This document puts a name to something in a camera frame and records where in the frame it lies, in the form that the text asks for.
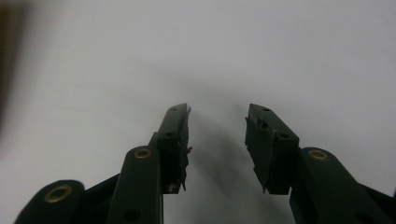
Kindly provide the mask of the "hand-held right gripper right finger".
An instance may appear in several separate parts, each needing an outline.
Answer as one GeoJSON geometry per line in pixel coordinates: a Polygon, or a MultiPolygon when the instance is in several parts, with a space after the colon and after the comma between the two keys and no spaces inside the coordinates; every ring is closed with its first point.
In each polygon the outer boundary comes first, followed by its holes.
{"type": "Polygon", "coordinates": [[[383,224],[383,212],[330,152],[299,147],[269,108],[250,105],[246,146],[262,188],[290,196],[297,224],[383,224]]]}

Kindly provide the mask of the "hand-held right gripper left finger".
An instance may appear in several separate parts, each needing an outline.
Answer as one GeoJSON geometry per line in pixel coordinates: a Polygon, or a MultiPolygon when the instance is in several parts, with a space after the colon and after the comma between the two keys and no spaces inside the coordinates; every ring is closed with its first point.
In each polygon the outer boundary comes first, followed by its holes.
{"type": "Polygon", "coordinates": [[[106,224],[163,224],[163,196],[185,188],[190,112],[186,104],[170,107],[148,144],[128,151],[106,224]]]}

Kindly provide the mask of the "white table mat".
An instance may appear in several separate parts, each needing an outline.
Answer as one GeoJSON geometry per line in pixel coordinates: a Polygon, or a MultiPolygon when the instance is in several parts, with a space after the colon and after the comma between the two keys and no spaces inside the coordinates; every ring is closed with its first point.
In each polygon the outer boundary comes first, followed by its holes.
{"type": "Polygon", "coordinates": [[[165,224],[294,224],[244,144],[271,108],[305,147],[396,191],[396,0],[27,0],[0,119],[0,224],[44,186],[93,186],[191,107],[165,224]]]}

